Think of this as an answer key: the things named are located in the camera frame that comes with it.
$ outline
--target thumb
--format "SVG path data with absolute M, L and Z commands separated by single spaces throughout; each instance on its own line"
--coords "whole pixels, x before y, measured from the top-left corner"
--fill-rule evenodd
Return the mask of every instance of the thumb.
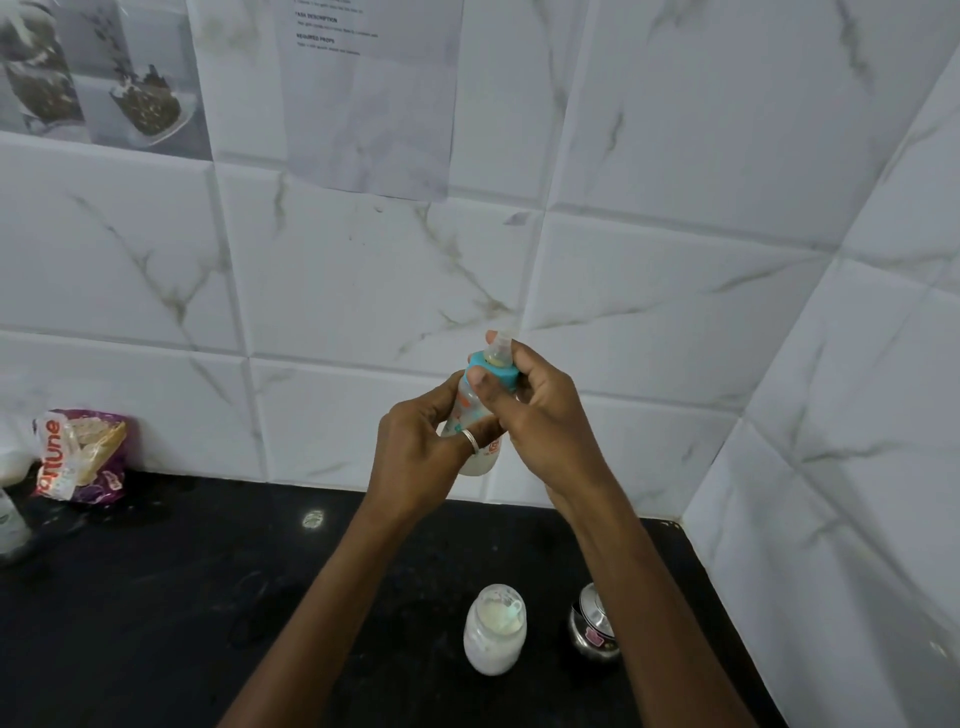
M 517 401 L 493 374 L 483 367 L 470 367 L 467 381 L 483 405 L 496 415 L 504 427 L 509 430 L 516 425 L 526 405 Z

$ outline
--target metal container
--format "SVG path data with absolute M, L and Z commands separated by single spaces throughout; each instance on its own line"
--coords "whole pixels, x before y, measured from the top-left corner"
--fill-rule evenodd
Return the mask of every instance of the metal container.
M 613 637 L 613 627 L 593 582 L 580 591 L 580 598 L 570 607 L 566 626 L 573 646 L 582 655 L 603 663 L 612 662 L 620 656 L 620 647 Z

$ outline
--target paper sheet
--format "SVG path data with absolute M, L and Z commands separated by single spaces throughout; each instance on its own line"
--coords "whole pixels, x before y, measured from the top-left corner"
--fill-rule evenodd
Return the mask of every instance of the paper sheet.
M 290 172 L 446 197 L 463 0 L 278 0 Z

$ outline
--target black countertop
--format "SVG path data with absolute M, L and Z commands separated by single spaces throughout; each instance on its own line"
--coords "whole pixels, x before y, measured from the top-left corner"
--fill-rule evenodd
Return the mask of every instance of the black countertop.
M 109 509 L 9 490 L 35 537 L 0 570 L 3 726 L 214 725 L 361 497 L 144 473 L 128 484 Z M 311 511 L 323 523 L 304 528 Z M 784 725 L 683 531 L 644 525 L 758 722 Z M 563 631 L 589 580 L 556 512 L 448 501 L 389 569 L 326 724 L 639 725 L 623 668 L 586 663 Z M 492 583 L 517 589 L 529 619 L 516 666 L 493 678 L 463 649 L 468 607 Z

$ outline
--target bottle nipple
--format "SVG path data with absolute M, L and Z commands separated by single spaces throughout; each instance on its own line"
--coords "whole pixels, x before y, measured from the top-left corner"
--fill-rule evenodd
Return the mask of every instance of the bottle nipple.
M 503 369 L 513 366 L 514 353 L 511 349 L 513 337 L 504 331 L 498 331 L 496 338 L 483 350 L 483 357 L 488 364 Z

